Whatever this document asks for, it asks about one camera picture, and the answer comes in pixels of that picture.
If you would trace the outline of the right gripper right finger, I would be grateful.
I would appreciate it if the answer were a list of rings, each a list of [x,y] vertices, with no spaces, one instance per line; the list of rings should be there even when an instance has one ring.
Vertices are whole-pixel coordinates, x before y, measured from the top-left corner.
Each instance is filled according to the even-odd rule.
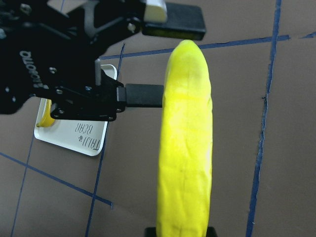
[[[217,233],[214,227],[207,228],[207,237],[217,237]]]

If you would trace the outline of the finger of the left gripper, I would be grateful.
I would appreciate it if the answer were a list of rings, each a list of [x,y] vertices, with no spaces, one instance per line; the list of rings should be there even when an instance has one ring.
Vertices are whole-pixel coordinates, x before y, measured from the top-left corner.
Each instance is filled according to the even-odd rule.
[[[117,101],[129,108],[161,108],[164,86],[126,84],[117,88]]]
[[[206,33],[202,9],[195,5],[149,0],[143,22],[147,36],[201,40]]]

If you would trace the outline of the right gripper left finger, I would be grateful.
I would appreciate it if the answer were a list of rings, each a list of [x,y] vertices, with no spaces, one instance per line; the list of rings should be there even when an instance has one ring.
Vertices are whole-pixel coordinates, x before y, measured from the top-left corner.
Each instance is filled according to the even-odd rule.
[[[155,227],[147,227],[144,230],[144,237],[157,237],[156,228]]]

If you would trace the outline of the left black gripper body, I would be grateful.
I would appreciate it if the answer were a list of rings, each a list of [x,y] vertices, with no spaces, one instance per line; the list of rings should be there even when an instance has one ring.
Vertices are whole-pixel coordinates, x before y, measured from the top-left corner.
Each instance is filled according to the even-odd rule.
[[[97,65],[113,44],[140,31],[144,0],[88,0],[68,12],[45,0],[0,3],[0,112],[31,97],[52,101],[55,119],[113,121],[122,87]]]

